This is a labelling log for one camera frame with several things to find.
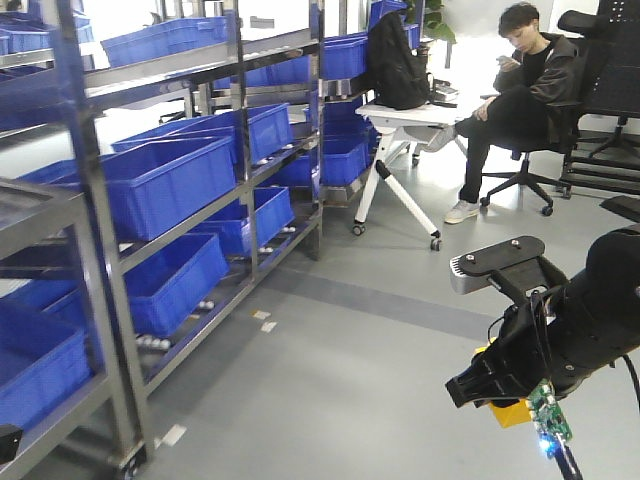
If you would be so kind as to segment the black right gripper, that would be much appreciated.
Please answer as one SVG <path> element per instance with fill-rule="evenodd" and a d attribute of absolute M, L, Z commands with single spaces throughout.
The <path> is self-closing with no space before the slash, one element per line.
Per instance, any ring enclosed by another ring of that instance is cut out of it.
<path fill-rule="evenodd" d="M 529 396 L 543 379 L 563 398 L 595 371 L 630 351 L 630 304 L 563 296 L 555 319 L 537 327 L 521 308 L 470 366 L 446 382 L 456 407 L 509 403 Z"/>

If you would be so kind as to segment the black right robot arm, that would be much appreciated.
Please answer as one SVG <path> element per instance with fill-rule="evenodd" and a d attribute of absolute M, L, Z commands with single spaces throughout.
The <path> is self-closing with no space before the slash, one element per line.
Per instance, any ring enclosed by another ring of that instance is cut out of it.
<path fill-rule="evenodd" d="M 511 299 L 497 338 L 445 385 L 453 403 L 507 406 L 544 379 L 565 398 L 595 371 L 639 346 L 639 228 L 602 235 L 572 278 L 520 236 L 455 257 L 461 294 L 492 286 Z"/>

